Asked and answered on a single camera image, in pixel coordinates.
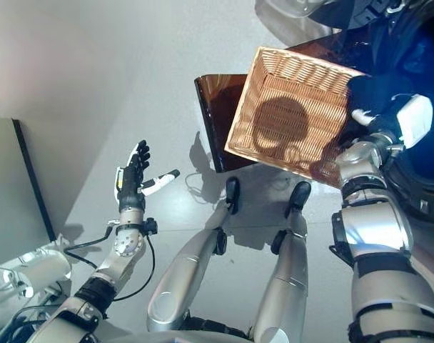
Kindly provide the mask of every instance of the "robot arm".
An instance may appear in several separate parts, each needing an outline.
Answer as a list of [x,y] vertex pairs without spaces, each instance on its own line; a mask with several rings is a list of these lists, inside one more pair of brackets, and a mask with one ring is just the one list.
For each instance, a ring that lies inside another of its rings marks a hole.
[[141,141],[132,151],[127,166],[117,169],[114,194],[120,219],[109,223],[116,229],[115,242],[109,255],[77,293],[69,297],[35,332],[29,342],[54,342],[57,337],[60,337],[61,343],[97,342],[94,330],[146,251],[143,238],[157,233],[152,218],[143,220],[145,196],[158,191],[179,175],[174,170],[143,182],[143,171],[148,167],[147,160],[150,157],[148,151],[146,142]]
[[[401,111],[411,118],[423,115],[407,105]],[[332,218],[330,249],[354,272],[351,342],[434,342],[434,293],[410,264],[409,222],[380,171],[395,143],[378,129],[336,159],[343,205]]]

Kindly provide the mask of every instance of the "robot leg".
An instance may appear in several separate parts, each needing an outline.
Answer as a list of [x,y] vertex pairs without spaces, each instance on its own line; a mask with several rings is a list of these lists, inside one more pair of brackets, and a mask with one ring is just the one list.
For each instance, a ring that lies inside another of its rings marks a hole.
[[296,185],[286,211],[289,228],[271,246],[279,258],[251,332],[255,343],[301,341],[308,295],[307,227],[301,210],[310,192],[308,182]]

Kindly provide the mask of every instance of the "grey floor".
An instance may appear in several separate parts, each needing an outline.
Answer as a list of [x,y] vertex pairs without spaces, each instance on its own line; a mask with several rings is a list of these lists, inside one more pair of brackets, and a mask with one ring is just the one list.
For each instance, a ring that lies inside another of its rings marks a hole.
[[[247,330],[276,262],[269,244],[298,178],[263,165],[217,175],[193,80],[246,73],[257,46],[284,47],[258,20],[253,1],[0,0],[0,116],[22,120],[55,227],[72,242],[100,237],[117,215],[113,178],[133,145],[151,146],[152,177],[181,177],[147,199],[158,221],[157,270],[145,291],[108,311],[108,338],[146,330],[146,305],[175,253],[209,219],[224,181],[239,176],[240,213],[228,251],[212,258],[193,315]],[[309,297],[304,342],[345,342],[350,270],[328,251],[339,193],[313,184],[308,220]],[[110,243],[87,254],[101,262]],[[123,291],[139,287],[147,254]],[[74,265],[73,290],[90,275]]]

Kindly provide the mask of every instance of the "black glove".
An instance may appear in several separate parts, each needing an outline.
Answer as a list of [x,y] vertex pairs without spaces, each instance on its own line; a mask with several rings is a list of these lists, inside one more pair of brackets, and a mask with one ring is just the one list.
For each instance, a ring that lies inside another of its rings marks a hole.
[[394,142],[401,138],[398,111],[412,98],[413,84],[399,74],[357,76],[348,83],[350,120],[340,136],[343,147],[358,137],[383,131]]

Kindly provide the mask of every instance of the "white robot part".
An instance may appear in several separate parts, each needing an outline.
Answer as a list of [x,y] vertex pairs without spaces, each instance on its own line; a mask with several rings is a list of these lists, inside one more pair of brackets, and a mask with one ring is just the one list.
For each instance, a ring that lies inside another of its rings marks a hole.
[[416,94],[396,115],[407,149],[415,146],[431,130],[433,105],[426,96]]

